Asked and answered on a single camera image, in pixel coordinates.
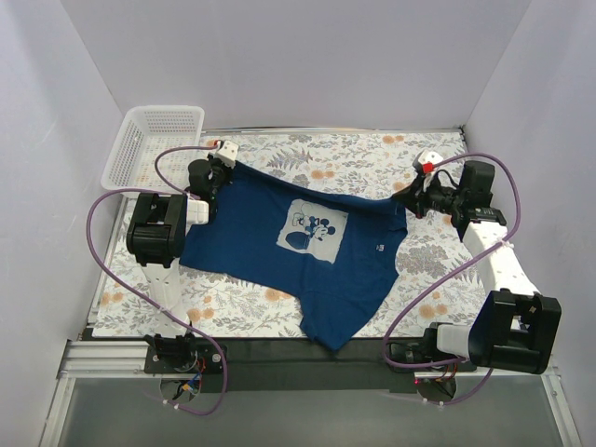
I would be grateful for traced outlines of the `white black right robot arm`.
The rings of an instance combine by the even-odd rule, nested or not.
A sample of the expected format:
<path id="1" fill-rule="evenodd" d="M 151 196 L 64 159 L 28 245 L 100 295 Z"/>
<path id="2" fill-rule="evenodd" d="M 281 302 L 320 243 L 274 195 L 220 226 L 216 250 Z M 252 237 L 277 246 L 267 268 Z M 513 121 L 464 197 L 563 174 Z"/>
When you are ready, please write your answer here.
<path id="1" fill-rule="evenodd" d="M 459 181 L 442 185 L 445 160 L 424 151 L 413 162 L 416 177 L 393 197 L 417 218 L 431 211 L 450 216 L 471 254 L 466 267 L 478 270 L 486 299 L 469 325 L 433 323 L 426 329 L 421 357 L 432 370 L 458 360 L 475 366 L 541 374 L 549 364 L 562 308 L 525 275 L 501 210 L 491 204 L 498 160 L 479 155 L 465 161 Z"/>

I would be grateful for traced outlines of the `blue printed t-shirt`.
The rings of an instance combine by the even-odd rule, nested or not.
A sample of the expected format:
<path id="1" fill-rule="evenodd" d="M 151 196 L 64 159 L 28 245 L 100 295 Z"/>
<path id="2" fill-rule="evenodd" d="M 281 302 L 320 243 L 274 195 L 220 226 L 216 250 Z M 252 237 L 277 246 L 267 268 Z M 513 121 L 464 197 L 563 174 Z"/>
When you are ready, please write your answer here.
<path id="1" fill-rule="evenodd" d="M 406 211 L 379 200 L 309 190 L 238 163 L 213 223 L 187 233 L 181 265 L 297 298 L 301 329 L 342 348 L 379 309 L 399 274 Z"/>

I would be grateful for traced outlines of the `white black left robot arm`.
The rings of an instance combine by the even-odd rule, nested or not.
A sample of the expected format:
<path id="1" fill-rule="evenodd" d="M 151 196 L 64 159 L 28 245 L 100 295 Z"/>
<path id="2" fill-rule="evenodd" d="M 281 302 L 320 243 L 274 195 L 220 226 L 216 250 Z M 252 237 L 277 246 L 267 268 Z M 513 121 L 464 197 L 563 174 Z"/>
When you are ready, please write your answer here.
<path id="1" fill-rule="evenodd" d="M 149 298 L 157 304 L 157 330 L 145 341 L 158 360 L 186 373 L 198 361 L 195 337 L 187 329 L 183 308 L 179 260 L 187 227 L 211 224 L 217 214 L 217 195 L 232 180 L 233 163 L 215 156 L 190 163 L 189 189 L 177 195 L 140 193 L 127 232 L 127 249 L 149 285 Z"/>

